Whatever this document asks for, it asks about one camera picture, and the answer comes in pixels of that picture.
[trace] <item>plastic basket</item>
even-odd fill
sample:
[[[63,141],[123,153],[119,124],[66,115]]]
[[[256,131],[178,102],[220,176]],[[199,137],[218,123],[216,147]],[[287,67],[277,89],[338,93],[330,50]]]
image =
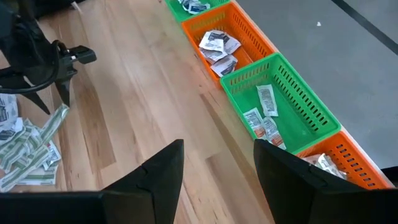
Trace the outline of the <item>plastic basket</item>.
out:
[[[340,131],[297,156],[304,158],[322,153],[330,156],[339,170],[347,173],[348,181],[370,190],[390,187],[344,132]]]
[[[275,52],[233,2],[183,22],[182,28],[208,73],[220,88],[219,76],[212,71],[210,64],[199,50],[199,43],[205,32],[213,29],[222,30],[240,41],[242,46],[233,54],[238,60],[238,64],[235,67],[236,70]]]
[[[337,119],[280,53],[223,77],[221,84],[253,139],[256,135],[243,113],[256,107],[264,117],[256,86],[272,84],[279,113],[273,119],[292,154],[341,129]]]
[[[229,0],[200,0],[202,3],[209,3],[211,8],[208,10],[212,10],[217,6],[220,6],[224,3],[229,2]],[[192,15],[189,14],[187,11],[185,11],[182,8],[182,5],[178,2],[178,0],[166,0],[166,4],[167,7],[169,7],[170,11],[172,12],[175,20],[177,20],[178,22],[182,22],[185,21],[193,16],[197,16],[197,15]]]

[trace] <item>gray floor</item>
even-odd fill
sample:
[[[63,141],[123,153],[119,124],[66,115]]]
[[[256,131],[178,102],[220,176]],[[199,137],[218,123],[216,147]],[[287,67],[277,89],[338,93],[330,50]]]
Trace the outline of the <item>gray floor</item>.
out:
[[[238,2],[373,161],[398,166],[398,56],[331,0]],[[347,3],[398,42],[397,0]]]

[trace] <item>black cable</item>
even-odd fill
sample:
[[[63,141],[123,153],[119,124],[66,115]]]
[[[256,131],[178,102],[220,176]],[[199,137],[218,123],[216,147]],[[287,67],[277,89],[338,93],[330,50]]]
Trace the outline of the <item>black cable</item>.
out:
[[[59,71],[59,63],[60,63],[60,56],[58,52],[58,45],[59,45],[59,40],[55,40],[51,44],[54,48],[55,52],[55,61],[54,61],[54,70],[51,74],[51,76],[44,81],[43,83],[32,86],[30,88],[21,88],[21,89],[10,89],[10,88],[0,88],[0,93],[5,93],[5,94],[27,94],[27,93],[32,93],[32,92],[37,92],[40,90],[43,90],[44,88],[47,88],[50,86],[58,76],[58,71]]]

